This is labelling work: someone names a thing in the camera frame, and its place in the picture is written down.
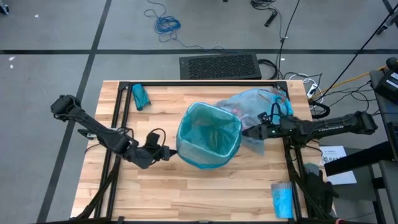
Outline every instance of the wooden table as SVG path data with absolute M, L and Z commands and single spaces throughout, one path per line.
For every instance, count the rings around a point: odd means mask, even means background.
M 294 115 L 311 119 L 303 83 L 289 80 L 287 84 Z M 105 81 L 99 96 L 95 119 L 107 127 L 111 126 L 118 86 L 118 81 Z M 127 127 L 134 130 L 134 138 L 140 145 L 145 143 L 149 131 L 163 128 L 167 133 L 165 144 L 175 148 L 181 118 L 193 102 L 215 104 L 251 88 L 253 86 L 146 86 L 152 104 L 137 111 L 131 102 Z M 120 127 L 124 102 L 121 105 L 117 127 Z M 97 143 L 90 141 L 88 147 Z M 146 170 L 122 161 L 113 219 L 124 216 L 126 220 L 147 221 L 284 221 L 275 217 L 271 197 L 271 183 L 289 181 L 282 139 L 267 139 L 265 150 L 265 156 L 259 156 L 242 147 L 235 158 L 217 170 L 198 170 L 177 155 Z M 105 148 L 97 146 L 86 153 L 73 217 L 82 212 L 97 192 L 105 152 Z M 310 148 L 302 149 L 302 155 L 304 163 L 318 164 L 321 159 L 320 153 Z M 105 195 L 102 214 L 107 201 Z M 305 215 L 301 191 L 300 203 Z

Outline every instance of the white cable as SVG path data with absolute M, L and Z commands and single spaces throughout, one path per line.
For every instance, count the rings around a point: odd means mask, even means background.
M 293 77 L 295 77 L 295 76 L 300 77 L 301 75 L 303 75 L 303 76 L 305 76 L 305 77 L 308 77 L 308 78 L 304 78 L 304 79 L 303 79 L 303 83 L 312 82 L 313 84 L 316 84 L 316 86 L 317 86 L 319 92 L 321 93 L 321 102 L 320 102 L 320 103 L 323 103 L 323 94 L 322 94 L 322 91 L 321 91 L 321 89 L 319 88 L 319 85 L 316 83 L 316 81 L 313 80 L 312 78 L 310 78 L 309 75 L 304 74 L 304 73 L 298 73 L 298 75 L 297 75 L 297 74 L 292 75 L 292 76 L 289 78 L 289 80 L 291 80 L 291 79 L 292 79 Z

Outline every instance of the gray floor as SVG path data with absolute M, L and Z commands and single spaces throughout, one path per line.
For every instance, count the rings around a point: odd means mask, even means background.
M 11 13 L 0 15 L 0 49 L 91 49 L 105 0 L 7 0 Z M 256 11 L 248 0 L 157 0 L 182 23 L 179 37 L 187 45 L 230 49 L 278 49 L 279 20 L 264 27 L 268 11 Z M 391 0 L 394 6 L 397 0 Z M 285 30 L 295 1 L 278 0 Z M 161 44 L 153 31 L 154 19 L 143 11 L 152 7 L 142 0 L 112 0 L 99 49 L 182 49 L 175 41 Z M 387 10 L 381 0 L 301 0 L 289 30 L 285 49 L 358 49 L 371 35 Z M 398 49 L 398 29 L 391 27 L 375 37 L 367 49 Z M 103 80 L 179 79 L 178 58 L 183 55 L 97 55 L 83 96 L 83 107 L 94 114 Z M 283 54 L 281 71 L 308 75 L 323 73 L 321 88 L 328 87 L 353 55 Z M 383 66 L 388 57 L 360 55 L 342 80 Z M 257 55 L 275 60 L 276 55 Z M 49 184 L 66 124 L 50 114 L 50 104 L 60 94 L 75 94 L 88 55 L 0 55 L 0 222 L 33 223 Z M 271 76 L 261 67 L 263 78 Z M 342 88 L 360 86 L 365 77 Z M 338 94 L 325 98 L 331 104 Z M 365 109 L 366 104 L 347 98 L 332 107 L 332 116 Z M 370 112 L 377 110 L 372 102 Z M 365 148 L 386 140 L 380 117 L 372 136 L 342 134 L 322 139 L 322 144 Z M 83 162 L 86 142 L 73 133 L 55 192 L 48 221 L 70 215 Z M 336 200 L 341 218 L 372 212 L 370 202 Z M 391 214 L 386 212 L 388 223 Z M 374 215 L 358 221 L 376 222 Z

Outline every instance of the butcher block tabletop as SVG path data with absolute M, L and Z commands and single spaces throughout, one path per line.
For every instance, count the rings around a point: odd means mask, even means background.
M 311 120 L 302 81 L 286 82 L 294 116 Z M 119 81 L 104 81 L 99 95 L 95 119 L 107 127 L 111 127 L 118 86 Z M 201 101 L 215 104 L 258 87 L 260 86 L 145 86 L 151 105 L 138 111 L 134 97 L 131 97 L 127 127 L 134 130 L 134 138 L 140 142 L 140 146 L 145 143 L 151 130 L 162 128 L 167 133 L 165 145 L 175 149 L 178 126 L 192 103 Z M 121 125 L 127 94 L 127 91 L 123 92 L 117 127 Z M 97 140 L 89 141 L 87 147 L 97 143 Z M 314 142 L 308 145 L 318 147 Z M 178 155 L 170 161 L 157 162 L 146 170 L 122 160 L 113 220 L 124 216 L 125 220 L 142 221 L 285 221 L 275 216 L 271 196 L 272 183 L 289 181 L 282 139 L 267 139 L 264 150 L 265 155 L 260 156 L 241 147 L 233 159 L 215 170 L 199 170 Z M 97 192 L 105 153 L 104 147 L 95 146 L 85 154 L 72 217 L 82 212 Z M 320 153 L 310 148 L 302 149 L 302 157 L 304 163 L 319 164 L 321 159 Z M 108 195 L 106 193 L 104 196 L 102 216 L 106 213 Z M 305 217 L 307 212 L 300 190 L 299 197 Z

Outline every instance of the white paper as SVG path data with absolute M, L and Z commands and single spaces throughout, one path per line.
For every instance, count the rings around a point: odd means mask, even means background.
M 320 150 L 323 152 L 321 163 L 324 164 L 347 156 L 343 146 L 322 146 L 320 147 Z M 328 181 L 333 185 L 356 184 L 353 171 L 329 176 Z

